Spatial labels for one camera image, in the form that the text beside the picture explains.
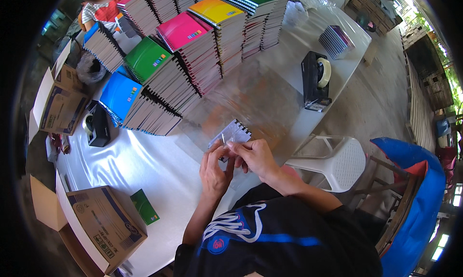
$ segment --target open cardboard box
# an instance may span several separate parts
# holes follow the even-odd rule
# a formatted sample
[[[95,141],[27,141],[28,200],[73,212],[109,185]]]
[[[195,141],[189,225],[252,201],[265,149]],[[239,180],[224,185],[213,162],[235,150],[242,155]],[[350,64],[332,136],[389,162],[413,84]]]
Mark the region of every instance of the open cardboard box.
[[[111,274],[147,238],[108,186],[66,193],[56,170],[56,193],[33,176],[31,192],[37,220],[60,234],[88,277]]]
[[[89,97],[75,69],[64,64],[71,52],[67,43],[55,65],[47,68],[42,78],[29,118],[29,143],[41,131],[72,135],[75,123],[84,111]]]

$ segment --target white table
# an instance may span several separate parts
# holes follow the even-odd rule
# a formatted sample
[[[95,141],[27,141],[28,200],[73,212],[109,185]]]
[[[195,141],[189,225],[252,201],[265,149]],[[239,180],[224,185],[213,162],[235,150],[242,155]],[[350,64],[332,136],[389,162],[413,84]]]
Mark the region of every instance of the white table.
[[[371,41],[366,32],[338,8],[310,10],[304,23],[297,27],[285,26],[278,46],[261,52],[252,61],[268,65],[302,94],[300,63],[310,50],[326,54],[318,37],[327,25],[342,26],[356,45],[346,59],[331,61],[329,96],[335,101]],[[290,157],[326,112],[300,111],[290,132],[274,149],[279,164]],[[112,187],[124,209],[148,235],[125,265],[131,268],[134,277],[149,276],[174,260],[201,193],[197,159],[202,151],[179,129],[169,137],[124,129],[110,132],[112,140],[106,147],[89,147],[84,130],[78,125],[74,135],[69,137],[71,153],[60,154],[56,165],[61,175],[67,175],[71,190],[101,185]],[[249,188],[260,183],[254,174],[241,173],[237,177],[242,179],[241,185],[228,189],[216,215],[229,210]],[[130,200],[130,195],[140,188],[160,216],[149,226],[143,223]]]

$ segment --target yellow notebook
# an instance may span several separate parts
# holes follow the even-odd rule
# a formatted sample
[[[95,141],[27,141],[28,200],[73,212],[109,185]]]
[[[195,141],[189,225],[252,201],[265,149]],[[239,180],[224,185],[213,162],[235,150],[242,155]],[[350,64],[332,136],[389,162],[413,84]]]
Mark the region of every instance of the yellow notebook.
[[[221,0],[202,0],[188,10],[216,27],[226,19],[243,13],[239,8]]]

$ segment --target black t-shirt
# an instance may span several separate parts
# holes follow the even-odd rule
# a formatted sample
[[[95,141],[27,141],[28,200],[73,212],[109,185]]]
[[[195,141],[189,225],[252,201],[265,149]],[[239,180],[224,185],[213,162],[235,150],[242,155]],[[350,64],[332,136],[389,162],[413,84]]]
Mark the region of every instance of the black t-shirt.
[[[341,206],[318,214],[279,197],[214,219],[201,243],[177,248],[174,276],[382,276],[373,244]]]

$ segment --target white plastic chair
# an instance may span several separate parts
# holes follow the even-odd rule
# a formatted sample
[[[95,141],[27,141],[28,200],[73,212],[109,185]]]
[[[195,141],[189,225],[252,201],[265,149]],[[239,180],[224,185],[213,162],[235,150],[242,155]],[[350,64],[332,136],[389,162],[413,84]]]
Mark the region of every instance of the white plastic chair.
[[[365,170],[366,157],[359,141],[347,136],[319,135],[310,141],[314,139],[322,139],[325,142],[330,151],[328,155],[292,156],[286,164],[301,170],[322,173],[331,186],[331,190],[325,189],[326,191],[342,193],[349,190]],[[329,139],[340,142],[332,147]]]

